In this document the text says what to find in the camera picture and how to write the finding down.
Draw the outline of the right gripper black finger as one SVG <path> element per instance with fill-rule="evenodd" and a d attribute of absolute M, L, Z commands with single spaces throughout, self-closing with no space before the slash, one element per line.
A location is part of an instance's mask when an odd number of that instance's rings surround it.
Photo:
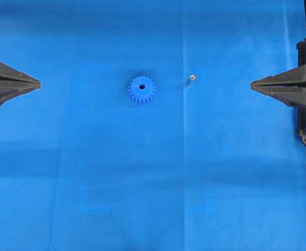
<path fill-rule="evenodd" d="M 306 64 L 251 83 L 251 87 L 301 85 L 306 83 Z"/>
<path fill-rule="evenodd" d="M 276 99 L 288 107 L 306 106 L 306 87 L 252 85 L 251 89 Z"/>

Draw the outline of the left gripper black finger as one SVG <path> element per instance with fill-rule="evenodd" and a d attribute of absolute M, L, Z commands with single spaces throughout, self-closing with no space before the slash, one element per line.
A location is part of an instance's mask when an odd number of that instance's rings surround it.
<path fill-rule="evenodd" d="M 23 72 L 17 71 L 2 62 L 0 62 L 0 80 L 5 81 L 20 81 L 34 84 L 41 84 L 41 82 Z"/>
<path fill-rule="evenodd" d="M 38 80 L 0 79 L 0 106 L 15 97 L 41 88 Z"/>

